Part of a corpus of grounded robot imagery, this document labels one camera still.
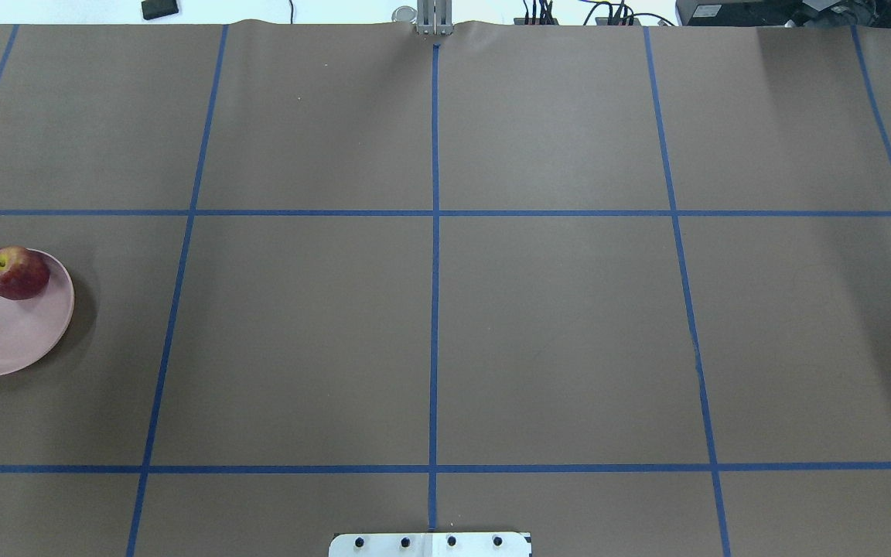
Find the red apple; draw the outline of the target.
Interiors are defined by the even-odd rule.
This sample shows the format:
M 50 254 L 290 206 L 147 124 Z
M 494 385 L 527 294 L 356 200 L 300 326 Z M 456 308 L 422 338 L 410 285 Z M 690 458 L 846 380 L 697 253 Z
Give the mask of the red apple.
M 38 251 L 17 244 L 0 247 L 0 297 L 13 301 L 34 299 L 49 281 L 50 269 Z

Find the aluminium frame post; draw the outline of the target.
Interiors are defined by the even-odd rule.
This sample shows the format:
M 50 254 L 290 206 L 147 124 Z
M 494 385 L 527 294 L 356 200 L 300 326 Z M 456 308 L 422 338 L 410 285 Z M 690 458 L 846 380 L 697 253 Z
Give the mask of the aluminium frame post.
M 418 0 L 415 29 L 423 36 L 449 36 L 455 32 L 452 0 Z

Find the pink plate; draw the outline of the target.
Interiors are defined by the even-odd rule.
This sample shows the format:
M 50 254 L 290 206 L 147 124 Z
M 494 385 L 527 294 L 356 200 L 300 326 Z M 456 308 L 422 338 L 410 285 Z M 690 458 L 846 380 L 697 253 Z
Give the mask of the pink plate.
M 70 273 L 53 255 L 41 251 L 40 256 L 50 273 L 45 289 L 22 301 L 0 296 L 0 376 L 38 362 L 70 327 L 75 308 Z

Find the small black box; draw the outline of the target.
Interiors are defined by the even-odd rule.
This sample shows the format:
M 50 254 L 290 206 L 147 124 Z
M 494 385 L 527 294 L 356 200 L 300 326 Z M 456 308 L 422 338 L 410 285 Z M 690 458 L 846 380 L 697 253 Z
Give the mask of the small black box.
M 144 21 L 153 21 L 179 13 L 176 0 L 142 0 L 139 2 Z

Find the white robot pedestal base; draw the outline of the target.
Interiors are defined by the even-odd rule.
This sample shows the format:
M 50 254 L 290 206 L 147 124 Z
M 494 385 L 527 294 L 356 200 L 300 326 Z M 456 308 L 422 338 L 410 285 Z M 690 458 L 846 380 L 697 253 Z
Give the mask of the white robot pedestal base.
M 531 556 L 529 533 L 515 531 L 344 533 L 329 556 Z

